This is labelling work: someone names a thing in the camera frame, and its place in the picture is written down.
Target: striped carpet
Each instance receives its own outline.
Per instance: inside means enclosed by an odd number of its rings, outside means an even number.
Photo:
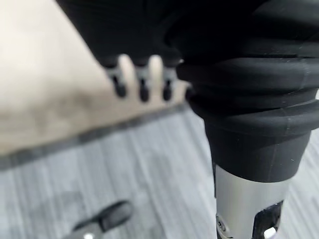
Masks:
[[[0,158],[0,238],[62,239],[82,219],[130,199],[133,218],[104,239],[214,239],[209,158],[203,123],[187,106]],[[278,238],[317,239],[318,222],[315,131]]]

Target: screw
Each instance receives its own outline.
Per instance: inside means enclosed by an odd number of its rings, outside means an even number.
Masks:
[[[217,217],[217,225],[219,226],[219,228],[225,232],[226,231],[226,227],[224,225],[224,223],[219,219],[219,217]]]
[[[95,238],[95,235],[93,233],[86,233],[83,236],[83,239],[94,239],[94,238]]]

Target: floor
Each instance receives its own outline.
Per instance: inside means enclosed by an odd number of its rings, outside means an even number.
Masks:
[[[62,239],[119,200],[136,208],[104,239],[214,239],[202,121],[180,106],[0,158],[0,238]],[[319,235],[319,131],[286,200],[280,239]]]

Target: black rubber cover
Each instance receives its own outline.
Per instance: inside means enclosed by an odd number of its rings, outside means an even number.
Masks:
[[[291,178],[319,127],[319,2],[145,2],[157,38],[184,59],[177,74],[193,85],[213,165],[253,181]]]

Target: beige cushion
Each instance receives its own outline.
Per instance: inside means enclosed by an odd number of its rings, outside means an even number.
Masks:
[[[129,95],[111,81],[53,0],[0,0],[0,154],[56,141],[181,103],[161,99],[161,61],[151,60],[152,96],[138,97],[134,70],[121,58]]]

